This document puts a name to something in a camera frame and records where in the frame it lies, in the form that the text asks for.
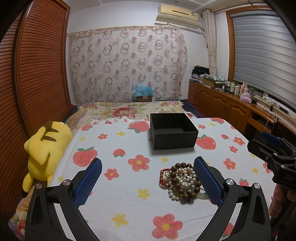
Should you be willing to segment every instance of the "white wall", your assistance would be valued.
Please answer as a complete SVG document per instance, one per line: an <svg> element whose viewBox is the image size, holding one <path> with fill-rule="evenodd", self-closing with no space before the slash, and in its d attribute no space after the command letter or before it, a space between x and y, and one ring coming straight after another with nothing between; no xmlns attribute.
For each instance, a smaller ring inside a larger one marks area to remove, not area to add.
<svg viewBox="0 0 296 241"><path fill-rule="evenodd" d="M229 36L226 13L215 15L217 39L217 72L224 79L228 77L229 66Z"/></svg>
<svg viewBox="0 0 296 241"><path fill-rule="evenodd" d="M68 33L77 31L117 27L117 26L151 26L154 25L159 3L147 1L119 1L104 3L100 6L83 9L70 13ZM198 32L183 30L188 50L187 67L181 84L183 99L187 98L188 84L192 69L195 65L209 67L206 40ZM70 75L68 75L69 91L72 91Z"/></svg>

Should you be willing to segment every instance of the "louvered wooden door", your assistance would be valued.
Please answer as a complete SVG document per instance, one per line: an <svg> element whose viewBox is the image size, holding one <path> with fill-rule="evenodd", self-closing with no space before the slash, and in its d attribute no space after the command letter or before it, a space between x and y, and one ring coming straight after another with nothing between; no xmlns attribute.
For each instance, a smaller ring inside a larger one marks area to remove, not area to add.
<svg viewBox="0 0 296 241"><path fill-rule="evenodd" d="M27 174L29 135L20 115L14 89L13 55L20 14L0 43L0 221L7 222L20 201Z"/></svg>
<svg viewBox="0 0 296 241"><path fill-rule="evenodd" d="M34 0L20 26L17 89L30 133L62 120L70 105L65 71L69 7L63 1Z"/></svg>

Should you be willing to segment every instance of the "open black cardboard box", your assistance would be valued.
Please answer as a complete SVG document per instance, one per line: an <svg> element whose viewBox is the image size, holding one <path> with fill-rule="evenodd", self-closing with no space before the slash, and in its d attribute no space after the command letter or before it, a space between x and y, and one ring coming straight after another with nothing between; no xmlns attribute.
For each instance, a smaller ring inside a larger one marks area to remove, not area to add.
<svg viewBox="0 0 296 241"><path fill-rule="evenodd" d="M154 150L194 147L198 130L184 113L150 114Z"/></svg>

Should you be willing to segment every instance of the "window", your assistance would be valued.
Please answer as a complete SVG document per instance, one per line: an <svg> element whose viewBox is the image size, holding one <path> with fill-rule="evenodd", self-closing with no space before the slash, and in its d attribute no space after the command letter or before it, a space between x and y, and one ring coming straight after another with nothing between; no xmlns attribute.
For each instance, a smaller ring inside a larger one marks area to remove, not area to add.
<svg viewBox="0 0 296 241"><path fill-rule="evenodd" d="M296 43L271 9L227 13L229 81L247 82L296 109Z"/></svg>

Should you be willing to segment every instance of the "human hand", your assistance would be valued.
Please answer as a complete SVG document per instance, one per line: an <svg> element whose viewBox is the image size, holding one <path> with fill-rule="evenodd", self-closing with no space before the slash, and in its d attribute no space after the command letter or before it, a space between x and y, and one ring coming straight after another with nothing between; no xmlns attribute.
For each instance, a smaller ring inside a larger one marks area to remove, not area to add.
<svg viewBox="0 0 296 241"><path fill-rule="evenodd" d="M290 201L296 202L296 189L288 191L287 197ZM282 210L281 201L284 198L284 191L281 189L281 185L277 184L274 189L274 195L269 207L269 215L276 218Z"/></svg>

